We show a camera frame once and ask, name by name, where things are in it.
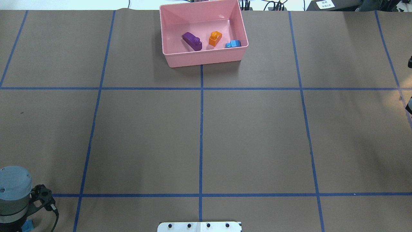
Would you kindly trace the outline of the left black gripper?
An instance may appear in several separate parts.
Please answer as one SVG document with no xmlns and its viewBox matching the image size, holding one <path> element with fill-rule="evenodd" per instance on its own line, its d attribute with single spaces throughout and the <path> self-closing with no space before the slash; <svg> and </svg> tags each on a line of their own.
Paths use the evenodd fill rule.
<svg viewBox="0 0 412 232">
<path fill-rule="evenodd" d="M 22 232 L 22 227 L 25 224 L 27 216 L 17 219 L 15 216 L 0 216 L 0 231 L 1 232 Z"/>
</svg>

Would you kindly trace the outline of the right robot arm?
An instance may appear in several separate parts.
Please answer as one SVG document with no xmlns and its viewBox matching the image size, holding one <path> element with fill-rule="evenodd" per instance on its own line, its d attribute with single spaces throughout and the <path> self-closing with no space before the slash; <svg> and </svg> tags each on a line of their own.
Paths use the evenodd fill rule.
<svg viewBox="0 0 412 232">
<path fill-rule="evenodd" d="M 412 57 L 409 58 L 407 67 L 412 68 Z M 410 97 L 405 109 L 410 115 L 412 115 L 412 97 Z"/>
</svg>

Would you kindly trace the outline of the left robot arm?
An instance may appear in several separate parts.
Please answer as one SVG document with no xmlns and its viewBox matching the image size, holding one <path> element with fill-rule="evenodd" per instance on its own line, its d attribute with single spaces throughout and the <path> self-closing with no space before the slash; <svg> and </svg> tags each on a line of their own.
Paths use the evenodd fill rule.
<svg viewBox="0 0 412 232">
<path fill-rule="evenodd" d="M 3 167 L 0 171 L 0 188 L 0 230 L 20 232 L 28 217 L 31 174 L 20 166 Z"/>
</svg>

